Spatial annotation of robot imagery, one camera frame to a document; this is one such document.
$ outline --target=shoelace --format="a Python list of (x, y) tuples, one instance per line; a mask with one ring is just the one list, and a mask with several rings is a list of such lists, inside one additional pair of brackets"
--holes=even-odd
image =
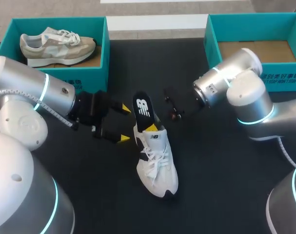
[(152, 151), (148, 147), (145, 147), (143, 150), (150, 160), (150, 162), (148, 163), (148, 166), (152, 167), (150, 170), (146, 172), (146, 176), (150, 177), (153, 180), (152, 185), (154, 185), (154, 181), (158, 176), (158, 171), (160, 167), (164, 167), (169, 164), (168, 162), (169, 159), (167, 158), (169, 154), (166, 153), (166, 147), (163, 151)]
[(59, 30), (57, 31), (57, 34), (61, 35), (61, 39), (63, 40), (62, 42), (59, 42), (60, 45), (63, 44), (70, 44), (72, 46), (78, 45), (80, 43), (80, 37), (77, 33), (69, 32), (66, 30)]

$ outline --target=sneaker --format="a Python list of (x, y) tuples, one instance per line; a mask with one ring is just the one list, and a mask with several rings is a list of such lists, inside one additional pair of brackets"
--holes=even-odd
[(133, 108), (136, 116), (134, 135), (140, 150), (139, 178), (153, 195), (171, 197), (178, 189), (178, 176), (167, 131), (155, 115), (146, 93), (134, 95)]
[(47, 28), (38, 36), (22, 34), (20, 48), (27, 58), (27, 65), (42, 67), (53, 63), (74, 65), (90, 58), (96, 41), (78, 34)]

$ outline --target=shoe tongue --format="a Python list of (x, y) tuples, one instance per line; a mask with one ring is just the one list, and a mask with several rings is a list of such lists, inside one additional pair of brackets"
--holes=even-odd
[(53, 28), (50, 28), (50, 27), (47, 27), (45, 29), (45, 31), (43, 31), (43, 34), (57, 34), (57, 30), (56, 29), (53, 29)]
[(143, 136), (145, 138), (145, 141), (147, 142), (148, 146), (151, 148), (151, 150), (158, 150), (162, 151), (164, 150), (167, 142), (167, 132), (166, 129), (162, 131), (143, 131)]
[(55, 34), (49, 34), (49, 33), (43, 33), (41, 35), (41, 43), (44, 45), (48, 39), (53, 39), (57, 41), (63, 41), (60, 35), (55, 35)]

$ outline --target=cardboard box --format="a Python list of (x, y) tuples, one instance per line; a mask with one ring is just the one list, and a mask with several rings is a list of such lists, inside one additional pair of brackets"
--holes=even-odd
[(85, 66), (55, 67), (55, 65), (50, 65), (38, 69), (74, 85), (77, 92), (82, 90), (90, 93), (98, 90), (107, 91), (110, 39), (105, 17), (12, 19), (0, 44), (0, 56), (25, 63), (20, 50), (21, 34), (39, 35), (47, 27), (73, 31), (82, 37), (94, 38), (100, 46), (98, 49), (101, 49), (100, 57), (97, 57), (97, 61), (92, 60), (86, 63)]
[(249, 48), (268, 91), (296, 91), (296, 13), (209, 15), (204, 47), (210, 68)]

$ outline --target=shoe insole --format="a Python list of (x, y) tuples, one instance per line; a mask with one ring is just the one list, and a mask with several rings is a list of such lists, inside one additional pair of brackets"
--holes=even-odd
[(138, 132), (157, 131), (155, 116), (150, 97), (145, 92), (137, 92), (133, 96), (133, 109), (137, 122)]

